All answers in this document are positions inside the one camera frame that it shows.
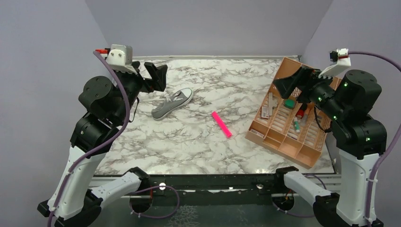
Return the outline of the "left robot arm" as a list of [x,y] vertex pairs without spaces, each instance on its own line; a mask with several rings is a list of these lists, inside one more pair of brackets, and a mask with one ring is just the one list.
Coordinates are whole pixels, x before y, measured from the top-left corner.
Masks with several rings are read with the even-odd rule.
[[79,95],[87,113],[77,122],[71,136],[69,158],[62,179],[53,196],[37,209],[52,227],[87,227],[101,211],[118,198],[135,192],[143,194],[150,177],[138,167],[94,189],[89,188],[94,172],[109,152],[112,143],[129,123],[129,111],[140,92],[164,91],[166,65],[144,63],[150,78],[139,72],[139,62],[132,63],[134,73],[116,72],[113,83],[105,76],[91,78]]

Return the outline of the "grey canvas sneaker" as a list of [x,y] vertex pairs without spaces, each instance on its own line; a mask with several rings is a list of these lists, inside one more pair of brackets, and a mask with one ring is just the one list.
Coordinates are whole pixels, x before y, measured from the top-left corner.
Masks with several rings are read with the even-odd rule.
[[154,120],[160,121],[168,116],[172,111],[183,107],[188,104],[193,97],[193,90],[190,88],[183,88],[169,97],[151,111],[151,116]]

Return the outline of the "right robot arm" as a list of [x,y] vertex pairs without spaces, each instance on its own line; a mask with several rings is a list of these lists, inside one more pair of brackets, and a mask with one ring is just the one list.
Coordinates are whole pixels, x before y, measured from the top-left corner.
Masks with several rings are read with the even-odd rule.
[[369,115],[382,88],[376,78],[362,70],[349,70],[337,88],[319,71],[301,66],[293,75],[275,79],[282,98],[300,90],[297,101],[312,103],[331,120],[330,130],[341,157],[339,193],[319,187],[300,173],[276,176],[278,192],[292,189],[306,200],[324,227],[381,227],[372,198],[375,192],[375,163],[386,149],[387,131]]

